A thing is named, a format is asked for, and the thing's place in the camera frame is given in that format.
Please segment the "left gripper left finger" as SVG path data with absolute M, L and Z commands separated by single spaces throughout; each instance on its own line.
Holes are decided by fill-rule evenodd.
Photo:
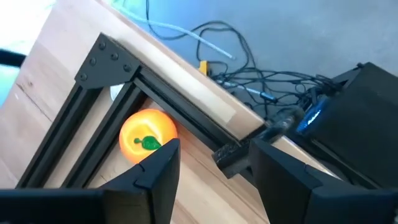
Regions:
M 169 223 L 180 175 L 180 141 L 95 189 L 1 191 L 1 223 Z

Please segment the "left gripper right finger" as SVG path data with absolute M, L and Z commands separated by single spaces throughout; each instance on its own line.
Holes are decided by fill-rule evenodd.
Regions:
M 254 181 L 271 223 L 397 223 L 397 191 L 358 187 L 255 139 Z

